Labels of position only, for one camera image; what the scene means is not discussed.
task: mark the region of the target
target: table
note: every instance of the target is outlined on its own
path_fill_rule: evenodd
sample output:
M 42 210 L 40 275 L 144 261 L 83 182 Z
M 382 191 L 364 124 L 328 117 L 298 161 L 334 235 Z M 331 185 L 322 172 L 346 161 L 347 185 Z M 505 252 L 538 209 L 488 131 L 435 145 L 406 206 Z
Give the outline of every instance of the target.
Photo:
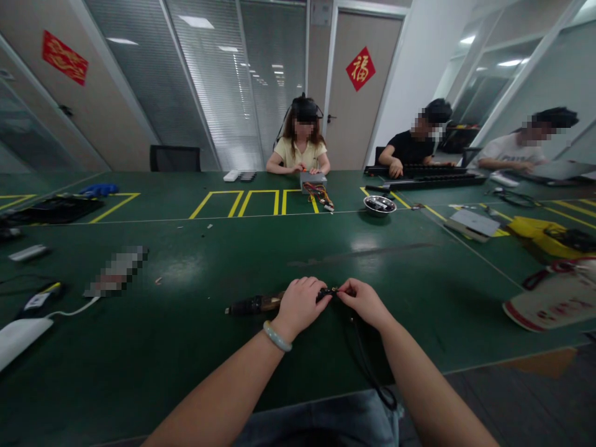
M 454 212 L 450 204 L 481 211 L 485 203 L 509 217 L 553 220 L 596 234 L 593 186 L 518 187 L 544 200 L 543 209 L 517 209 L 485 196 L 495 186 L 490 182 L 407 191 L 397 194 L 398 210 L 389 219 L 377 219 L 362 210 L 362 187 L 381 180 L 360 172 L 328 175 L 333 215 L 322 207 L 316 213 L 292 176 L 258 173 L 252 183 L 225 183 L 222 176 L 0 176 L 0 210 L 92 183 L 120 187 L 120 195 L 79 222 L 25 227 L 24 238 L 0 246 L 0 279 L 40 273 L 69 286 L 48 312 L 85 304 L 85 286 L 120 247 L 150 249 L 122 296 L 101 299 L 75 317 L 57 317 L 0 373 L 0 445 L 91 445 L 150 433 L 268 318 L 234 318 L 224 308 L 279 292 L 301 276 L 317 276 L 329 286 L 349 276 L 372 284 L 443 373 L 581 345 L 582 331 L 596 327 L 591 321 L 540 334 L 521 329 L 501 303 L 520 292 L 518 284 L 540 268 L 538 262 L 513 237 L 480 244 L 442 226 Z M 409 209 L 417 202 L 429 207 Z M 37 243 L 53 252 L 26 266 L 6 259 Z M 2 326 L 36 287 L 25 281 L 2 285 Z M 345 334 L 353 336 L 348 319 L 347 308 L 332 302 L 298 337 L 257 410 L 368 388 L 345 341 Z M 365 331 L 364 344 L 380 381 L 392 382 L 374 330 Z

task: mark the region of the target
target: chair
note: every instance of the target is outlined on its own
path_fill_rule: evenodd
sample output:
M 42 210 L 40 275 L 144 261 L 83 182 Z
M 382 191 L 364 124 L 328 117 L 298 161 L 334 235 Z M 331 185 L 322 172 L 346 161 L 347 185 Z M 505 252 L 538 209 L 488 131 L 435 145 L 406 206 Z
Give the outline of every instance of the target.
M 152 145 L 149 157 L 151 172 L 201 172 L 198 147 Z
M 472 161 L 481 150 L 482 148 L 465 148 L 462 152 L 461 167 L 467 168 L 467 166 L 470 164 L 470 161 Z
M 386 146 L 377 146 L 374 149 L 374 165 L 375 166 L 379 166 L 379 157 L 381 156 L 381 153 L 385 150 Z

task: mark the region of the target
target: black keyboard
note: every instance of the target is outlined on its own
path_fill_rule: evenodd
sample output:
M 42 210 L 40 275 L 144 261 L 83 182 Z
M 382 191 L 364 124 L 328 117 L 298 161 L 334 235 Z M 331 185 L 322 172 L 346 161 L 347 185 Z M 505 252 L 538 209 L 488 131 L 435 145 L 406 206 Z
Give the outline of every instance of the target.
M 408 189 L 440 188 L 453 186 L 472 186 L 486 182 L 486 176 L 482 174 L 454 174 L 421 176 L 416 178 L 400 178 L 398 180 L 386 181 L 384 188 L 400 191 Z

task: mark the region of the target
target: door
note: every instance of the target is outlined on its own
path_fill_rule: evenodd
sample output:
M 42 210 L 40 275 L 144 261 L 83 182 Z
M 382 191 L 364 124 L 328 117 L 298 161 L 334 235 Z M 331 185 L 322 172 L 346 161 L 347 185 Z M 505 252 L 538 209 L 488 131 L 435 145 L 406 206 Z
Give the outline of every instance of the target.
M 332 118 L 325 135 L 333 170 L 364 166 L 401 27 L 402 20 L 390 17 L 343 11 L 337 17 L 328 111 Z M 358 80 L 359 66 L 353 62 L 365 47 L 369 53 L 365 68 L 372 63 L 376 71 L 372 75 L 369 71 L 364 85 L 356 91 L 351 76 Z

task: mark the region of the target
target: colorful wires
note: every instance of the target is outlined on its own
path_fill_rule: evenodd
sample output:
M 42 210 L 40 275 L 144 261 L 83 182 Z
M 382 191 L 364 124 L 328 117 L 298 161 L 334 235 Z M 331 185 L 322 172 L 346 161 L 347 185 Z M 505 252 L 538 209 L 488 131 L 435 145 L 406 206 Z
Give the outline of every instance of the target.
M 318 200 L 323 205 L 323 208 L 325 208 L 327 211 L 335 211 L 335 206 L 329 198 L 325 186 L 321 184 L 313 185 L 312 183 L 308 182 L 305 182 L 302 185 L 304 186 L 304 189 L 306 189 L 310 194 L 309 202 L 312 202 L 316 198 L 316 200 Z

